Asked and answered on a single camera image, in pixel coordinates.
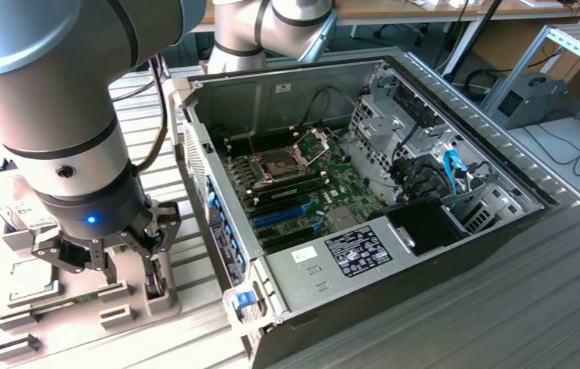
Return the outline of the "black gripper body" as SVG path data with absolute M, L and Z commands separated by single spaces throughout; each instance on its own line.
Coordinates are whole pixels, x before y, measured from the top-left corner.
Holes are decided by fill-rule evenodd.
M 127 229 L 142 232 L 153 220 L 135 166 L 127 165 L 106 188 L 67 198 L 37 193 L 58 224 L 73 238 L 106 238 Z

